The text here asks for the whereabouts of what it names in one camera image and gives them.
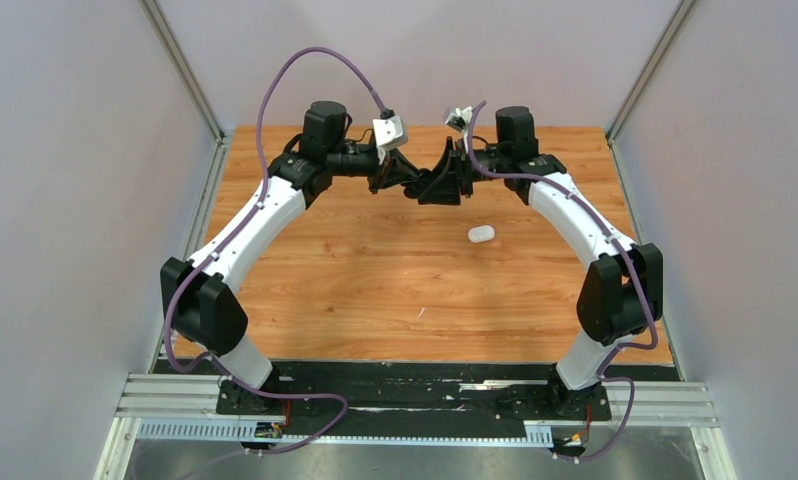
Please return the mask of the white earbud charging case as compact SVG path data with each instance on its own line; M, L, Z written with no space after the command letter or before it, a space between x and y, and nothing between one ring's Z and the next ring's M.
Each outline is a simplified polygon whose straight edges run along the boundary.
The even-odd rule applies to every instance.
M474 244L492 241L495 236L496 231L491 225L476 226L467 232L468 240Z

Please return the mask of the black earbud charging case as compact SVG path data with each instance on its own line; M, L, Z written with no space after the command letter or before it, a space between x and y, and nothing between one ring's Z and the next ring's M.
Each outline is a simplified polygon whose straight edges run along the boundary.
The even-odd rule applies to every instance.
M415 179L403 184L403 194L406 198L418 200L428 189L433 180L432 172L428 169L421 169Z

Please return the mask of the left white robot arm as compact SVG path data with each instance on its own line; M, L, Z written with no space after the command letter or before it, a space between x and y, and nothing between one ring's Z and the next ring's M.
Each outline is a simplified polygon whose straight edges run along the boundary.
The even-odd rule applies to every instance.
M381 113L363 144L347 138L350 124L343 105L312 103L301 132L268 165L240 211L188 259L170 258L160 270L166 331L202 346L228 375L245 384L243 400L258 413L273 411L282 389L270 379L271 361L246 333L248 316L236 293L248 272L334 177L365 177L373 190L393 185L388 177L393 167L399 167L401 182L418 177L413 166L401 161L398 149L407 133L400 116L391 110Z

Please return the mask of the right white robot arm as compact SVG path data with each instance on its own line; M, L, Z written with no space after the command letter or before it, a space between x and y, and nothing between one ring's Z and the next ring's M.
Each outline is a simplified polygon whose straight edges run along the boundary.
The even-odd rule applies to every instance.
M525 106L495 113L496 140L473 146L477 108L452 108L444 122L460 138L448 144L434 179L421 199L456 203L475 183L503 180L505 186L543 216L574 251L585 269L576 303L581 326L557 362L546 403L559 417L571 417L586 403L584 389L599 383L623 349L652 350L663 313L663 255L613 226L578 189L563 163L540 151L535 122Z

